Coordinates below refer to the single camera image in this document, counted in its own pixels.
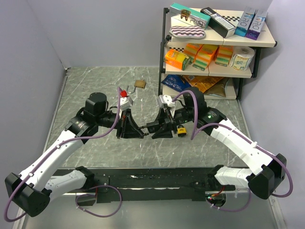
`red object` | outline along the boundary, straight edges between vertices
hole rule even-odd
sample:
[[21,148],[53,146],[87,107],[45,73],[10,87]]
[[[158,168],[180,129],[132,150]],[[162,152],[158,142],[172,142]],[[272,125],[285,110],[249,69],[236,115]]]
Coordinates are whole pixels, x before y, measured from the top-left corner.
[[124,91],[121,91],[121,96],[122,97],[127,97],[127,92],[124,90]]

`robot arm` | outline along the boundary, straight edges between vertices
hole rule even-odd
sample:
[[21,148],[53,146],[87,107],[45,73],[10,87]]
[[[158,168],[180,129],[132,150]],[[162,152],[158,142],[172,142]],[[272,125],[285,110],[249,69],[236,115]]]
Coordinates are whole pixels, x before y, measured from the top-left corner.
[[[238,131],[225,115],[217,109],[206,105],[203,94],[197,88],[189,88],[188,90],[195,94],[197,100],[197,128],[205,124],[220,123]],[[88,140],[70,141],[61,147],[58,146],[59,143],[79,136],[93,136],[97,133],[98,126],[109,128],[112,125],[115,125],[118,138],[144,138],[148,133],[145,134],[141,130],[143,128],[147,128],[148,132],[153,134],[153,139],[160,137],[171,138],[173,137],[172,132],[174,134],[177,133],[178,125],[194,121],[193,99],[189,94],[184,94],[183,98],[185,105],[183,108],[176,110],[170,96],[160,95],[158,98],[160,110],[157,118],[155,121],[139,127],[131,115],[132,100],[130,97],[120,99],[120,119],[114,124],[115,114],[107,111],[106,95],[102,93],[91,94],[86,100],[86,106],[69,121],[58,139],[38,160],[19,175],[11,173],[7,176],[5,183],[9,196],[25,177],[30,176],[13,198],[13,201],[30,216],[34,217],[40,214],[47,207],[47,204],[58,196],[75,189],[83,188],[87,190],[93,187],[94,174],[84,167],[76,168],[67,175],[51,179],[51,176],[61,164]],[[283,181],[285,172],[281,166],[270,156],[256,149],[255,143],[249,144],[232,131],[220,126],[211,126],[204,129],[204,131],[225,144],[249,166],[249,168],[216,166],[210,172],[216,187],[220,185],[248,187],[258,197],[267,199]],[[47,153],[55,147],[58,149],[50,155],[35,174],[32,174],[32,168],[41,162]],[[278,154],[276,157],[286,164],[286,159],[282,155]]]

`yellow padlock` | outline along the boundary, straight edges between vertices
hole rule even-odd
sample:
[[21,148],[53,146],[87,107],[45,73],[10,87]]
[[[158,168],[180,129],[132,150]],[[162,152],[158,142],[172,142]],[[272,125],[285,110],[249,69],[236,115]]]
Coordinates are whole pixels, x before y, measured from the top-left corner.
[[186,136],[186,129],[184,128],[183,125],[179,125],[177,128],[177,133],[178,133],[178,137],[183,137]]

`toilet paper roll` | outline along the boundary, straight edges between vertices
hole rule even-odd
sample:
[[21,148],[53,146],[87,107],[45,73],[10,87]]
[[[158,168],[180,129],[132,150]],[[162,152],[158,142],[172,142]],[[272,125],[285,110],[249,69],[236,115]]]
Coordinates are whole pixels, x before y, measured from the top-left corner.
[[233,55],[230,59],[230,66],[238,71],[245,71],[254,57],[253,49],[245,46],[234,46]]

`white shelf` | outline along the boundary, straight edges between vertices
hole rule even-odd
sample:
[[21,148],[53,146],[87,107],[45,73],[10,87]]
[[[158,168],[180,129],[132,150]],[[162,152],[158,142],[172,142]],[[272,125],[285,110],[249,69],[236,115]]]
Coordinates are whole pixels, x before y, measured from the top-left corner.
[[[169,47],[176,48],[177,50],[182,50],[186,46],[185,43],[175,43],[175,42],[168,42],[165,47],[165,54],[169,51]],[[251,78],[252,73],[250,68],[246,71],[237,71],[228,67],[223,67],[221,65],[215,64],[213,60],[209,66],[204,70],[201,71],[198,68],[193,67],[193,63],[189,64],[184,71],[175,68],[169,64],[165,65],[165,73],[166,74],[177,74],[177,75],[204,75],[204,76],[222,76],[222,77],[233,77],[233,78]]]
[[201,71],[198,68],[194,68],[193,63],[189,64],[189,66],[187,66],[184,71],[166,64],[165,73],[166,74],[177,74],[177,75],[205,75],[205,76],[208,76],[209,70],[208,70],[208,68],[206,68],[204,71]]
[[215,64],[215,61],[212,61],[209,66],[209,76],[222,76],[222,77],[233,77],[233,78],[251,78],[252,73],[250,68],[246,71],[237,71],[230,66],[224,67],[218,64]]
[[[243,11],[235,10],[215,10],[222,16],[234,16],[241,17]],[[233,25],[237,25],[238,21],[230,21]],[[189,26],[188,24],[171,17],[171,26]],[[229,38],[223,38],[217,32],[208,27],[206,32],[206,37],[204,39],[184,39],[184,38],[175,38],[172,36],[172,42],[183,42],[183,43],[198,43],[198,44],[217,44],[217,45],[233,45],[233,46],[249,46],[249,47],[274,47],[275,40],[273,39],[271,32],[268,29],[266,23],[264,23],[262,31],[257,38],[257,40],[252,40],[250,38],[241,37],[233,35]]]
[[[177,20],[174,17],[171,17],[172,26],[190,26],[182,21]],[[196,43],[196,44],[216,44],[222,45],[224,43],[224,39],[221,35],[219,35],[215,30],[212,30],[210,27],[205,31],[204,39],[186,39],[186,38],[176,38],[172,36],[172,42],[183,42],[183,43]]]
[[[219,13],[221,16],[241,17],[243,11],[217,10],[217,13]],[[238,21],[230,21],[230,23],[237,26]],[[266,23],[264,23],[262,31],[256,41],[247,37],[233,35],[232,37],[224,38],[224,45],[272,48],[275,45],[275,40],[273,39],[273,36],[271,35],[271,32],[268,29],[268,26],[266,25]]]
[[[162,74],[162,80],[164,80],[166,77],[166,74]],[[170,95],[171,97],[175,97],[177,94],[179,94],[179,92],[175,91],[174,89],[161,84],[162,85],[162,93],[166,94],[166,95]],[[235,93],[235,89],[233,86],[233,80],[232,78],[229,79],[227,86],[225,88],[225,95],[226,97],[219,97],[219,96],[213,96],[213,95],[204,95],[205,99],[236,99],[236,93]]]

